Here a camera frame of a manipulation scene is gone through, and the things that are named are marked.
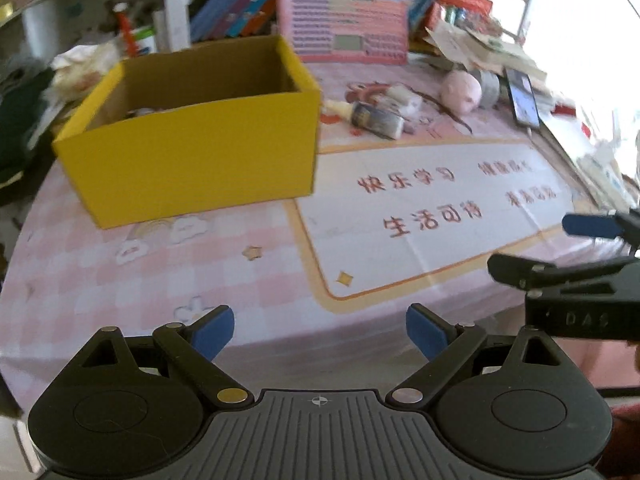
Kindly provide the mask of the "large white charger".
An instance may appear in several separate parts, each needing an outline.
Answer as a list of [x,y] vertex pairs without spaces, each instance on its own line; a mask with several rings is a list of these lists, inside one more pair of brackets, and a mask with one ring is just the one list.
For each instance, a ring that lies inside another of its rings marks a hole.
[[386,96],[396,101],[400,107],[418,110],[423,102],[422,96],[406,87],[404,84],[392,84],[386,91]]

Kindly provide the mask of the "pink keyboard learning tablet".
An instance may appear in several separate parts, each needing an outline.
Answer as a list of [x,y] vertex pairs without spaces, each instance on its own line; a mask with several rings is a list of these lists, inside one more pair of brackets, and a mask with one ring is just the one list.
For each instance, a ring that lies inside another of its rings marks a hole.
[[408,0],[277,0],[277,18],[304,62],[407,62]]

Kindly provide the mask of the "white tape roll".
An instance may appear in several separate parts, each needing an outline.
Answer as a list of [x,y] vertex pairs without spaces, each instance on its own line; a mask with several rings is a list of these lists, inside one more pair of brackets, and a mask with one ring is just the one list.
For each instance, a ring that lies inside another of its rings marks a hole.
[[489,70],[479,70],[478,68],[472,70],[472,75],[478,81],[480,90],[482,90],[478,106],[484,108],[484,110],[493,108],[500,98],[499,77]]

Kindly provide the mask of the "yellow cardboard box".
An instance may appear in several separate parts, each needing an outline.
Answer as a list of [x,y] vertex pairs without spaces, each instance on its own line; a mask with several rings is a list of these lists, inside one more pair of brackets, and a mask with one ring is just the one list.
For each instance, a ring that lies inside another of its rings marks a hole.
[[[321,90],[278,36],[116,64],[53,147],[103,229],[309,195]],[[129,118],[142,107],[157,113]]]

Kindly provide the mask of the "pink checkered table mat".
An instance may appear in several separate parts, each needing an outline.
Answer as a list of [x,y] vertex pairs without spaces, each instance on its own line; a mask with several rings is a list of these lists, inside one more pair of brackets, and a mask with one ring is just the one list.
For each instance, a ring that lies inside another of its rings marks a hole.
[[472,322],[520,302],[486,260],[558,263],[616,254],[564,234],[591,200],[506,106],[454,122],[424,104],[398,142],[324,118],[314,192],[104,230],[54,165],[17,240],[1,294],[1,373],[21,408],[100,327],[146,335],[220,304],[236,329],[220,364],[262,387],[388,388],[408,368],[404,317],[420,302]]

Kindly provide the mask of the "pink plush pig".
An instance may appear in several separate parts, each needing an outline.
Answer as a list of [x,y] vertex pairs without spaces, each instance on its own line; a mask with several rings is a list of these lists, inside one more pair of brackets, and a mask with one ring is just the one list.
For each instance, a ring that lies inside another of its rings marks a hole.
[[440,85],[439,102],[456,115],[467,115],[480,105],[482,93],[475,77],[463,70],[453,70]]

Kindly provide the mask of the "row of blue books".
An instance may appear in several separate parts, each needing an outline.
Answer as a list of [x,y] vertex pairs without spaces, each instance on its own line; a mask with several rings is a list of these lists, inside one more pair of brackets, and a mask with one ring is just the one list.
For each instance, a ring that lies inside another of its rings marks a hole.
[[204,0],[202,4],[198,4],[190,17],[192,44],[224,38],[251,2],[252,0]]

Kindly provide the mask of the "black smartphone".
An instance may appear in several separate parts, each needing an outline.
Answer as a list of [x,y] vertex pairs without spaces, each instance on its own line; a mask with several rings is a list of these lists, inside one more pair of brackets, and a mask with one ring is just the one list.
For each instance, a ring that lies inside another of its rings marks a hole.
[[506,68],[506,88],[508,88],[514,122],[523,128],[538,131],[540,129],[540,118],[535,100],[535,93],[526,73]]

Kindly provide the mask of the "white tissue pack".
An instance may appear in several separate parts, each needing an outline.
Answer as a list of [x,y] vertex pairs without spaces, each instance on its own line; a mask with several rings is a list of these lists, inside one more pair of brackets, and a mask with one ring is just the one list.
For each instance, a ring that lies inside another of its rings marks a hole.
[[53,93],[65,102],[85,99],[119,61],[114,42],[78,44],[50,63]]

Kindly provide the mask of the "dark blue white bottle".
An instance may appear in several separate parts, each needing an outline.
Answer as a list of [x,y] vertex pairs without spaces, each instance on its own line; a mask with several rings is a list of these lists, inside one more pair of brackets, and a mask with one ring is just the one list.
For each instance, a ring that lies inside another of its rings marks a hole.
[[323,107],[352,126],[380,138],[399,140],[404,131],[404,118],[369,103],[325,100]]

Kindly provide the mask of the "stack of papers and books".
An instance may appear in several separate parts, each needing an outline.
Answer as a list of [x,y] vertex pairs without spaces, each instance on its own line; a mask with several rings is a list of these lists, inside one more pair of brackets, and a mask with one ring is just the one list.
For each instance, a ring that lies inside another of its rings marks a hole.
[[513,68],[526,73],[530,78],[546,81],[547,73],[518,44],[509,44],[499,38],[464,30],[444,21],[439,21],[434,30],[429,29],[427,32],[428,41],[451,62],[499,74],[505,68]]

